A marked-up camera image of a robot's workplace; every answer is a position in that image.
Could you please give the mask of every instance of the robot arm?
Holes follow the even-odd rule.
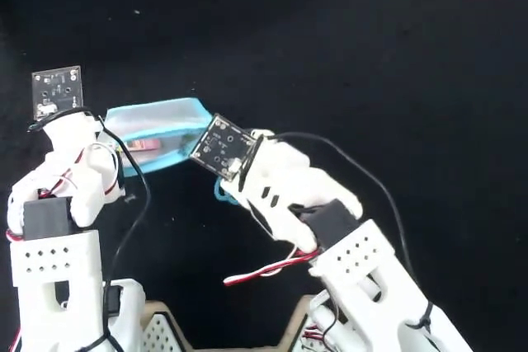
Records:
[[[79,350],[105,330],[99,236],[83,229],[125,189],[114,149],[97,142],[100,129],[82,112],[50,122],[44,130],[54,151],[12,187],[7,221],[24,351]],[[56,300],[58,282],[68,283],[67,306]],[[144,291],[132,279],[112,281],[111,288],[119,307],[111,313],[111,334],[125,350],[138,350]],[[114,348],[102,342],[94,350]]]
[[[266,138],[269,131],[252,131],[254,138],[260,135],[264,138],[252,154],[243,185],[241,171],[220,185],[274,239],[289,241],[305,253],[321,251],[310,262],[310,274],[327,290],[314,299],[309,314],[320,329],[329,328],[334,314],[323,303],[332,296],[348,320],[346,325],[337,321],[328,331],[334,348],[470,352],[449,318],[400,264],[374,220],[361,221],[357,197],[325,171],[311,167],[302,152]],[[312,210],[299,215],[295,208]]]

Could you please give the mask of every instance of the circuit board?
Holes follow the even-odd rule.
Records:
[[[193,148],[191,159],[218,176],[232,181],[248,159],[254,139],[221,115],[215,115]]]
[[[37,121],[57,111],[83,105],[80,66],[32,73],[31,85],[33,117]]]

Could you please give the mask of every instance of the black table surface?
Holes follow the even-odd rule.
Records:
[[[80,64],[85,103],[199,97],[244,127],[329,137],[393,191],[422,289],[480,351],[523,350],[528,304],[526,0],[0,0],[2,210],[49,149],[26,134],[31,72]],[[356,192],[396,246],[384,196],[329,148],[298,142]],[[195,347],[276,343],[321,284],[305,266],[225,288],[280,259],[185,163],[148,176],[153,206],[118,270],[164,301]],[[139,198],[104,208],[106,268]],[[1,345],[17,294],[0,244]]]

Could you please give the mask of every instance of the hole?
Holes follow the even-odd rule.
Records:
[[[262,191],[262,198],[266,198],[268,194],[270,194],[270,187],[264,187],[264,190]]]
[[[271,199],[271,205],[270,206],[272,208],[275,208],[278,203],[279,203],[279,196],[278,195],[273,195],[273,198]]]

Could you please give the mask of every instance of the light blue bag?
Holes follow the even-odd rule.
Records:
[[[125,143],[155,139],[159,147],[131,152],[144,173],[157,171],[185,161],[195,147],[212,116],[196,98],[122,106],[109,109],[105,126]],[[100,142],[116,144],[101,133]],[[134,168],[121,153],[125,176],[134,176]]]

